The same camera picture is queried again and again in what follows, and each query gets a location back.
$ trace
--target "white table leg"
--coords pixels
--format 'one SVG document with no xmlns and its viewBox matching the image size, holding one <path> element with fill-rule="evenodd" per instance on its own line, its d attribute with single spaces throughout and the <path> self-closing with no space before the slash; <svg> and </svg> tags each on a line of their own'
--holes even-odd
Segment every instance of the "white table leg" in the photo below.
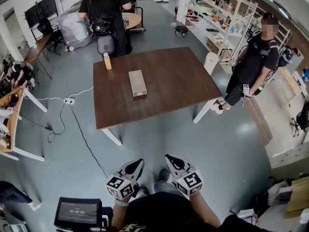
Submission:
<svg viewBox="0 0 309 232">
<path fill-rule="evenodd" d="M 210 107 L 214 104 L 214 102 L 217 100 L 213 99 L 211 101 L 206 102 L 205 106 L 202 108 L 202 110 L 198 113 L 198 115 L 193 119 L 193 123 L 197 123 L 199 122 L 202 117 L 205 115 L 205 113 L 207 113 L 207 111 L 210 109 Z"/>
<path fill-rule="evenodd" d="M 118 146 L 121 146 L 122 145 L 122 142 L 116 138 L 111 132 L 109 129 L 102 129 L 102 132 L 104 132 L 110 139 L 113 140 L 113 142 L 115 144 L 117 144 Z"/>
<path fill-rule="evenodd" d="M 3 156 L 8 157 L 8 158 L 11 158 L 13 160 L 19 160 L 18 157 L 12 156 L 12 155 L 10 155 L 8 153 L 5 153 L 5 152 L 0 152 L 0 155 L 3 155 Z"/>
<path fill-rule="evenodd" d="M 24 151 L 22 149 L 19 149 L 19 148 L 16 148 L 16 147 L 13 148 L 13 152 L 15 152 L 17 154 L 20 154 L 20 155 L 23 155 L 25 157 L 29 157 L 29 158 L 35 159 L 35 160 L 45 161 L 44 157 L 39 157 L 39 156 L 33 155 L 33 154 L 29 153 L 29 152 L 26 152 L 26 151 Z"/>
<path fill-rule="evenodd" d="M 44 107 L 30 92 L 28 89 L 25 90 L 25 94 L 33 101 L 43 112 L 47 113 L 47 108 Z"/>
</svg>

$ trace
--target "black t-shirt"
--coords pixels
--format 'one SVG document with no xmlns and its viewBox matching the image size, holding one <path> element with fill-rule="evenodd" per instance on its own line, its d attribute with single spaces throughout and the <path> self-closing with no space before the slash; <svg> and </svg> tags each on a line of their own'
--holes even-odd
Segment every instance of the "black t-shirt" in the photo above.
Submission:
<svg viewBox="0 0 309 232">
<path fill-rule="evenodd" d="M 158 192 L 132 201 L 126 211 L 124 232 L 191 232 L 262 230 L 235 215 L 229 216 L 220 228 L 203 222 L 185 197 Z"/>
<path fill-rule="evenodd" d="M 274 40 L 263 41 L 261 34 L 261 32 L 254 32 L 252 37 L 247 40 L 247 54 L 235 68 L 238 79 L 243 84 L 249 84 L 250 86 L 257 80 L 264 66 L 273 70 L 278 64 L 279 53 L 276 42 Z M 265 53 L 262 55 L 261 51 L 267 48 L 269 48 L 268 55 L 265 56 Z"/>
<path fill-rule="evenodd" d="M 90 21 L 105 17 L 121 15 L 121 6 L 129 0 L 83 0 L 79 9 L 80 13 L 89 13 Z"/>
</svg>

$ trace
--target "person sitting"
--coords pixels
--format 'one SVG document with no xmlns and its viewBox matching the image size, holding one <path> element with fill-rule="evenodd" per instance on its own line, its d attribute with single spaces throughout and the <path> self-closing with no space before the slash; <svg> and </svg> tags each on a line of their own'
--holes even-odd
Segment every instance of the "person sitting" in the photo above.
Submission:
<svg viewBox="0 0 309 232">
<path fill-rule="evenodd" d="M 25 81 L 30 81 L 32 79 L 31 72 L 32 70 L 27 66 L 26 62 L 17 62 L 12 67 L 8 65 L 4 67 L 4 73 L 7 79 L 11 81 L 12 90 L 23 85 Z"/>
<path fill-rule="evenodd" d="M 289 46 L 287 46 L 279 58 L 278 67 L 285 67 L 288 64 L 292 63 L 291 59 L 295 55 L 299 56 L 298 49 L 291 49 Z"/>
</svg>

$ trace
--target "white marker cube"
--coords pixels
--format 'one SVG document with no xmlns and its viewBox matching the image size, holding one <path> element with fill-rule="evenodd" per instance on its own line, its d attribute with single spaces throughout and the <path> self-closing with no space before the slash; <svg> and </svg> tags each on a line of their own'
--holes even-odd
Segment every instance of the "white marker cube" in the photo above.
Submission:
<svg viewBox="0 0 309 232">
<path fill-rule="evenodd" d="M 195 170 L 188 175 L 174 180 L 176 188 L 179 189 L 186 196 L 191 196 L 192 194 L 200 191 L 202 189 L 204 180 L 199 170 Z"/>
<path fill-rule="evenodd" d="M 110 195 L 123 200 L 134 192 L 134 185 L 135 183 L 130 180 L 111 175 L 105 187 Z"/>
</svg>

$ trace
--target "gray floor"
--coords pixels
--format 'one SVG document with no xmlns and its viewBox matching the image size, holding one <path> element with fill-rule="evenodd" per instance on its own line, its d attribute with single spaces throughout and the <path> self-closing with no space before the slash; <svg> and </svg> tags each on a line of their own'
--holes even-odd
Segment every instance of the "gray floor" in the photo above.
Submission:
<svg viewBox="0 0 309 232">
<path fill-rule="evenodd" d="M 207 50 L 194 35 L 176 38 L 174 17 L 151 0 L 140 0 L 144 8 L 145 33 L 132 35 L 133 52 L 161 48 L 189 46 L 201 62 Z M 33 94 L 37 98 L 62 97 L 78 93 L 93 85 L 93 63 L 99 61 L 96 44 L 51 55 L 44 61 L 53 80 L 40 74 L 41 85 Z M 218 65 L 213 79 L 224 92 L 228 77 Z M 31 101 L 25 100 L 22 113 L 38 123 L 51 124 L 56 132 L 63 130 L 59 119 L 62 101 L 42 101 L 48 107 L 44 114 Z M 250 200 L 257 191 L 267 187 L 271 174 L 265 148 L 258 128 L 245 108 L 237 105 L 217 115 L 209 111 L 196 125 L 193 113 L 198 108 L 133 122 L 116 128 L 122 136 L 118 147 L 105 134 L 96 130 L 93 91 L 76 97 L 73 109 L 93 153 L 107 174 L 112 174 L 125 162 L 144 158 L 145 170 L 141 181 L 151 186 L 153 172 L 164 166 L 164 154 L 187 156 L 204 177 L 202 194 L 215 213 L 223 220 L 229 210 L 236 210 Z M 106 177 L 97 166 L 81 137 L 69 107 L 63 109 L 66 131 L 52 144 L 48 132 L 23 119 L 18 123 L 16 146 L 28 152 L 44 155 L 39 162 L 20 156 L 14 161 L 0 156 L 0 176 L 25 190 L 31 197 L 38 196 L 41 208 L 32 212 L 27 205 L 8 204 L 8 209 L 23 217 L 31 232 L 54 231 L 54 216 L 60 196 L 74 198 L 101 198 L 104 206 L 112 206 L 113 198 L 104 188 Z"/>
</svg>

